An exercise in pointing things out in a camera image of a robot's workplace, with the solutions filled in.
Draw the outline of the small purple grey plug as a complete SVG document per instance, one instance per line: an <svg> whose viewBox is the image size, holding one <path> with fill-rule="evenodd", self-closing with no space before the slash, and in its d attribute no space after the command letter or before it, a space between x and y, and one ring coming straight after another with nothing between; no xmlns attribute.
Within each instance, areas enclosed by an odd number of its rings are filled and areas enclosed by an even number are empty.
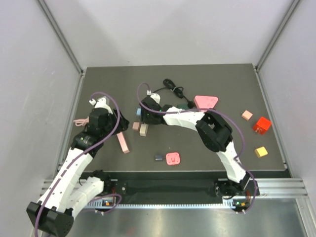
<svg viewBox="0 0 316 237"><path fill-rule="evenodd" d="M162 155L155 155L155 161L163 161L164 157Z"/></svg>

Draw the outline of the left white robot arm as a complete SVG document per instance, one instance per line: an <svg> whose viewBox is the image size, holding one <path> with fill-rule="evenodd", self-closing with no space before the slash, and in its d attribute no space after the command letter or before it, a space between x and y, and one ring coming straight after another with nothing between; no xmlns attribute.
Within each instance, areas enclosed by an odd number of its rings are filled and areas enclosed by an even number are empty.
<svg viewBox="0 0 316 237"><path fill-rule="evenodd" d="M88 177L80 188L75 189L104 142L127 130L129 124L121 115L117 102L106 93L97 100L91 98L89 103L93 109L88 123L74 137L62 167L45 193L27 207L36 237L39 232L65 237L85 206L98 194L106 196L112 190L111 182L101 175Z"/></svg>

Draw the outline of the small pink usb plug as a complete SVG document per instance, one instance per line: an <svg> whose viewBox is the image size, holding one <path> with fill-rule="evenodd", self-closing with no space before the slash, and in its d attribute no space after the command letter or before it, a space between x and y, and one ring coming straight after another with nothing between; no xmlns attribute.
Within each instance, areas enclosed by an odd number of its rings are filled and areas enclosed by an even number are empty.
<svg viewBox="0 0 316 237"><path fill-rule="evenodd" d="M165 159L168 165L178 165L181 162L180 154L178 152L167 153Z"/></svg>

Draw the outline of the blue plug adapter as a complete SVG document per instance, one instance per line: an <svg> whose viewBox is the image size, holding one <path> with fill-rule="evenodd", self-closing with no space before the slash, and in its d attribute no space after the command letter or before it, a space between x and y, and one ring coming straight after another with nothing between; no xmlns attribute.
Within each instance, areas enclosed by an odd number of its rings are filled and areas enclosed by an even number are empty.
<svg viewBox="0 0 316 237"><path fill-rule="evenodd" d="M141 120L141 108L137 109L136 115L137 115L138 119Z"/></svg>

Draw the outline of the yellow orange plug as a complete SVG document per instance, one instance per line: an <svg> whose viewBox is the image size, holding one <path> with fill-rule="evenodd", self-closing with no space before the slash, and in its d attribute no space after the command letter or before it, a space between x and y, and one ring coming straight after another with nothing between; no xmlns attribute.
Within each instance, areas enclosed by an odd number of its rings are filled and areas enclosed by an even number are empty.
<svg viewBox="0 0 316 237"><path fill-rule="evenodd" d="M266 150L265 147L256 148L254 152L258 158L264 157L268 154L268 151Z"/></svg>

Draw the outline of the dark green cube socket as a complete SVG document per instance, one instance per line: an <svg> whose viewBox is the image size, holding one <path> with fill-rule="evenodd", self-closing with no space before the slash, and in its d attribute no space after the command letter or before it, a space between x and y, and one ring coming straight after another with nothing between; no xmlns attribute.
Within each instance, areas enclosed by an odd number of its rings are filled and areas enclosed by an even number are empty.
<svg viewBox="0 0 316 237"><path fill-rule="evenodd" d="M178 109L182 109L182 110L188 110L189 109L189 106L187 103L184 103L184 104L178 104L176 106Z"/></svg>

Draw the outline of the pink triangular socket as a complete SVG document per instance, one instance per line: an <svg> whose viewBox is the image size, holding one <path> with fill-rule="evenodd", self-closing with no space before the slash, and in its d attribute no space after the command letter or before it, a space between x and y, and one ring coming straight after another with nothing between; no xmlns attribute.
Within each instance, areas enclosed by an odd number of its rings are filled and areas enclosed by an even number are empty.
<svg viewBox="0 0 316 237"><path fill-rule="evenodd" d="M218 102L218 97L216 96L202 96L197 95L194 97L194 103L197 108L208 108L213 109Z"/></svg>

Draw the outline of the red cube plug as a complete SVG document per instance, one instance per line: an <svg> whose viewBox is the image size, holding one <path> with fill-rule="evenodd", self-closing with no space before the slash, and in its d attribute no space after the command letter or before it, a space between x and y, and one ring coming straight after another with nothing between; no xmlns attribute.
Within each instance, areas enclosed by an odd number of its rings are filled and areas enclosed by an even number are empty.
<svg viewBox="0 0 316 237"><path fill-rule="evenodd" d="M272 125L272 122L265 117L260 117L259 120L254 124L253 130L260 135L264 135Z"/></svg>

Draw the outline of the pink long power strip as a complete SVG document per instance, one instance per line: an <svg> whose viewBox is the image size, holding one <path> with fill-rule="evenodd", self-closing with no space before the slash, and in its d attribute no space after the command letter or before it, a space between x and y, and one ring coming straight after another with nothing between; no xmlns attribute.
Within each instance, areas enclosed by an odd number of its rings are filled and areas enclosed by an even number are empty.
<svg viewBox="0 0 316 237"><path fill-rule="evenodd" d="M118 133L117 134L117 138L118 138L118 141L119 141L119 144L120 144L122 152L124 154L129 153L129 148L128 148L127 142L125 140L124 134L122 132Z"/></svg>

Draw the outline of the peach plug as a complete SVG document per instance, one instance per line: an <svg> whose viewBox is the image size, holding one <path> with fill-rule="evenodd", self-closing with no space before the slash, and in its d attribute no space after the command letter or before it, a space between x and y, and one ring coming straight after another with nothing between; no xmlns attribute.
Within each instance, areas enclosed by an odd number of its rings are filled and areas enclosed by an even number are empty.
<svg viewBox="0 0 316 237"><path fill-rule="evenodd" d="M242 114L241 114L241 117L243 119L245 119L246 121L249 121L253 116L253 113L251 113L250 111L248 110L245 110Z"/></svg>

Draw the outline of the small pink plug adapter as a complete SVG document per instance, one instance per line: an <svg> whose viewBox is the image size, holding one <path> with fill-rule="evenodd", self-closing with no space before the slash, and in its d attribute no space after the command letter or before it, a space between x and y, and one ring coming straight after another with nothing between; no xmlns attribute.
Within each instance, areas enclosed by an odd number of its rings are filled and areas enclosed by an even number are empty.
<svg viewBox="0 0 316 237"><path fill-rule="evenodd" d="M135 131L138 131L139 127L140 127L140 123L139 122L134 122L133 126L132 126L132 129L135 130Z"/></svg>

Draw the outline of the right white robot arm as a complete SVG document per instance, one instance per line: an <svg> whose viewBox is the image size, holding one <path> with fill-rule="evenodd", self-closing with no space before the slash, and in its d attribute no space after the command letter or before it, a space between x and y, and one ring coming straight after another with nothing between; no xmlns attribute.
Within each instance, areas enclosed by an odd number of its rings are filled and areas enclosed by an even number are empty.
<svg viewBox="0 0 316 237"><path fill-rule="evenodd" d="M198 133L207 149L214 152L223 164L228 184L235 195L243 195L253 179L242 165L240 155L245 139L241 129L222 112L214 109L183 110L159 104L160 96L148 91L141 106L141 121L149 125L168 125L187 128Z"/></svg>

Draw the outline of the beige power strip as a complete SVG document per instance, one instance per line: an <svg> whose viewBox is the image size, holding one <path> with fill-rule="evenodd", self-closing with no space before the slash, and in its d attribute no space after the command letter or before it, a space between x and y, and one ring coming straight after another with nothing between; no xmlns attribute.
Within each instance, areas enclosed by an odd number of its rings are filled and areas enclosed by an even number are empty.
<svg viewBox="0 0 316 237"><path fill-rule="evenodd" d="M149 127L149 125L145 124L145 123L142 123L140 125L140 129L139 129L140 136L146 137L147 132L148 132L148 127Z"/></svg>

